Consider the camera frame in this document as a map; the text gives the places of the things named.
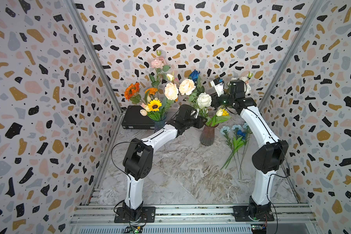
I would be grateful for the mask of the dark red glass vase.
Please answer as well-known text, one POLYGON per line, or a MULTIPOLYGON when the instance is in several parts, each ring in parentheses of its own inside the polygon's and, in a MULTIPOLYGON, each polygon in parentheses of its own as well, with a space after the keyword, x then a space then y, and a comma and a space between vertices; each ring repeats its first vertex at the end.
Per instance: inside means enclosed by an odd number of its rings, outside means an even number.
POLYGON ((200 136, 200 143, 204 146, 211 146, 215 140, 215 129, 218 127, 216 126, 204 126, 202 134, 200 136))

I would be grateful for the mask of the light blue carnation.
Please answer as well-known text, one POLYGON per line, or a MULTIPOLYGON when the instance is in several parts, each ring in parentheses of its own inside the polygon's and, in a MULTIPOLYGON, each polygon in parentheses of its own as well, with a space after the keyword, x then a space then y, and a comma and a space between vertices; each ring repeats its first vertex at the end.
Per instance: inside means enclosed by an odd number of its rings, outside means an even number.
POLYGON ((242 133, 243 133, 242 140, 244 141, 244 147, 243 147, 242 158, 241 158, 240 167, 239 167, 240 178, 243 178, 243 176, 244 176, 243 168, 242 168, 243 167, 243 161, 244 161, 246 152, 248 150, 248 145, 249 145, 249 142, 250 142, 250 135, 252 133, 248 123, 246 123, 246 122, 243 124, 242 133))
POLYGON ((236 154, 236 142, 237 142, 237 131, 240 129, 240 125, 235 124, 232 127, 228 126, 223 126, 220 130, 220 133, 225 137, 226 139, 226 144, 228 148, 231 150, 230 155, 226 159, 224 165, 221 167, 221 169, 227 169, 231 160, 235 158, 236 154))

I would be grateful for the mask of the light blue carnation stem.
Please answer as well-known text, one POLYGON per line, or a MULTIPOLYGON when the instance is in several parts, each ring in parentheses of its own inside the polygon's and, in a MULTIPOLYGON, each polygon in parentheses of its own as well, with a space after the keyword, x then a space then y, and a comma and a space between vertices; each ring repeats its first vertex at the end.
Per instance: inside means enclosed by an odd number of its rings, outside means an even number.
POLYGON ((241 171, 241 159, 239 158, 239 150, 245 145, 245 133, 243 127, 240 124, 233 125, 231 127, 230 142, 232 151, 235 153, 233 158, 237 167, 238 179, 241 180, 243 173, 241 171))

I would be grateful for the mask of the purple glass vase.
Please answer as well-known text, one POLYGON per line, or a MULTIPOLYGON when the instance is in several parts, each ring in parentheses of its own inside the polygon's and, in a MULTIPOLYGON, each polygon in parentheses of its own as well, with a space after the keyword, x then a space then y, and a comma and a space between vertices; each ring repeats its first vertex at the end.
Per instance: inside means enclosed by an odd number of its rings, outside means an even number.
POLYGON ((166 124, 166 117, 163 117, 161 120, 159 121, 154 121, 154 132, 158 132, 159 130, 161 130, 166 124))

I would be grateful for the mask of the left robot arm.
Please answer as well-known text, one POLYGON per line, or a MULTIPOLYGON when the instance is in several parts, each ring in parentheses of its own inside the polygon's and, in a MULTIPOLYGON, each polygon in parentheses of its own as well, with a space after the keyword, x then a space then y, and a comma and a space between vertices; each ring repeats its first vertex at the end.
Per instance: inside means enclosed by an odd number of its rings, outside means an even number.
POLYGON ((199 115, 190 105, 180 106, 174 118, 149 137, 133 139, 123 160, 127 175, 127 194, 123 207, 129 212, 139 212, 143 207, 142 191, 144 178, 150 173, 154 153, 167 142, 181 136, 191 127, 200 129, 207 119, 199 115))

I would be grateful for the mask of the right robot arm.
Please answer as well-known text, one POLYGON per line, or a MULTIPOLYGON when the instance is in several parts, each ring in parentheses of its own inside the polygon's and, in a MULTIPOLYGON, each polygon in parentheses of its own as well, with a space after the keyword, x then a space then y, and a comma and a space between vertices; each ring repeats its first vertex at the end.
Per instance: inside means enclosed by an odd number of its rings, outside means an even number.
POLYGON ((259 147, 252 156, 256 169, 255 186, 245 214, 254 221, 273 221, 270 192, 289 145, 269 128, 256 102, 251 97, 246 97, 248 87, 244 81, 231 81, 228 94, 224 92, 223 79, 214 79, 211 86, 216 91, 216 94, 212 95, 212 107, 225 106, 236 110, 248 124, 259 147))

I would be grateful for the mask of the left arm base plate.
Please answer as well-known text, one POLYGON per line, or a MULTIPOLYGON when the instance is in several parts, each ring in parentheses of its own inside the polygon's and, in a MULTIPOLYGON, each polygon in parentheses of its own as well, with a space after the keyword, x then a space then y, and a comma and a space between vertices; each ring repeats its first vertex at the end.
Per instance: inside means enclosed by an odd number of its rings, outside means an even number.
POLYGON ((156 207, 155 206, 139 206, 136 210, 129 207, 119 207, 116 211, 114 223, 154 223, 156 207))

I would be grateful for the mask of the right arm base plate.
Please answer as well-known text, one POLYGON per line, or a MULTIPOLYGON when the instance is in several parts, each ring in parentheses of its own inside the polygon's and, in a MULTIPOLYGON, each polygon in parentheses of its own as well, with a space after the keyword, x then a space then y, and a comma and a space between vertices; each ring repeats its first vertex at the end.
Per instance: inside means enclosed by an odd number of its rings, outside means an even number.
POLYGON ((267 205, 240 205, 233 206, 233 217, 236 222, 264 222, 275 221, 270 204, 267 205))

